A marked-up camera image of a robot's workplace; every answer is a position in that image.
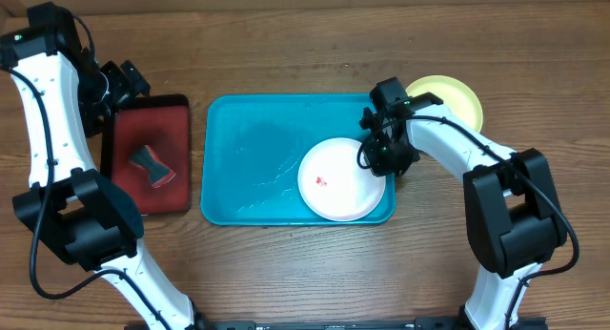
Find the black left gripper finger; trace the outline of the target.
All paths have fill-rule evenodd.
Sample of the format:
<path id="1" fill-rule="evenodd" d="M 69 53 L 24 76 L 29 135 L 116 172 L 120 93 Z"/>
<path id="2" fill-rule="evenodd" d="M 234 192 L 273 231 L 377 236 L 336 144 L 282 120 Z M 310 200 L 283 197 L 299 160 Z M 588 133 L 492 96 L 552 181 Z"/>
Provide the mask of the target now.
<path id="1" fill-rule="evenodd" d="M 107 62 L 100 70 L 106 77 L 108 88 L 104 101 L 108 106 L 121 106 L 130 98 L 130 82 L 127 75 L 112 61 Z"/>
<path id="2" fill-rule="evenodd" d="M 120 65 L 120 68 L 128 79 L 132 96 L 138 96 L 140 94 L 144 96 L 150 95 L 151 85 L 140 73 L 140 71 L 135 67 L 132 61 L 124 61 Z"/>

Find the pink plate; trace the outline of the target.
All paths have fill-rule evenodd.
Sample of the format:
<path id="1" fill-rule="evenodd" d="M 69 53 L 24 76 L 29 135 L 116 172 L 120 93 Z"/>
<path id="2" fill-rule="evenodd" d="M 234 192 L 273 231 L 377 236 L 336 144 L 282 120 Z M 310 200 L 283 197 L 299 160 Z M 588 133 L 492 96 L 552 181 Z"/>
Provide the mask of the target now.
<path id="1" fill-rule="evenodd" d="M 385 193 L 386 178 L 363 169 L 361 143 L 336 137 L 316 144 L 304 155 L 297 186 L 305 204 L 317 215 L 339 222 L 369 215 Z"/>

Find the yellow plate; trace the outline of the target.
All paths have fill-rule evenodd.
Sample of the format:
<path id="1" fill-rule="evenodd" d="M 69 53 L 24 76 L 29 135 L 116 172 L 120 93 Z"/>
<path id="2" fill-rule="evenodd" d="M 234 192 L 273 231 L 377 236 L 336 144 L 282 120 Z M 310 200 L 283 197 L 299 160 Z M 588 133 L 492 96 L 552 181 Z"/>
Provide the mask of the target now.
<path id="1" fill-rule="evenodd" d="M 429 75 L 411 83 L 405 92 L 410 96 L 433 93 L 443 100 L 452 113 L 476 132 L 483 127 L 483 109 L 476 94 L 463 82 L 445 75 Z"/>

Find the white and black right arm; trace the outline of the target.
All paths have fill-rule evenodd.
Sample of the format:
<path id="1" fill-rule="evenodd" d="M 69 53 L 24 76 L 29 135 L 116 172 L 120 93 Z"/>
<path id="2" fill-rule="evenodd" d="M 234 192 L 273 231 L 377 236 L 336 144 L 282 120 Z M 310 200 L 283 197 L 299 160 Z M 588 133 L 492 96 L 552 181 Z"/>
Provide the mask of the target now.
<path id="1" fill-rule="evenodd" d="M 520 329 L 532 278 L 570 235 L 550 168 L 461 121 L 439 92 L 389 78 L 369 93 L 231 94 L 208 111 L 200 208 L 217 225 L 378 224 L 427 154 L 463 188 L 480 269 L 462 324 Z"/>

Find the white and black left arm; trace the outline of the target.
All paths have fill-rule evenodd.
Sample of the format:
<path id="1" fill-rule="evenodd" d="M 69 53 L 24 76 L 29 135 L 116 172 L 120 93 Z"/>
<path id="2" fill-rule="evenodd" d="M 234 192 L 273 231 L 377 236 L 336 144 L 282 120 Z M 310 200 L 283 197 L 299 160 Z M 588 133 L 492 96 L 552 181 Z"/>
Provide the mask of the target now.
<path id="1" fill-rule="evenodd" d="M 131 62 L 100 64 L 69 10 L 47 2 L 27 16 L 26 28 L 2 36 L 1 68 L 19 90 L 30 141 L 30 188 L 12 204 L 31 249 L 46 246 L 90 280 L 105 279 L 148 329 L 208 328 L 147 249 L 135 202 L 97 170 L 87 144 L 149 94 L 148 81 Z"/>

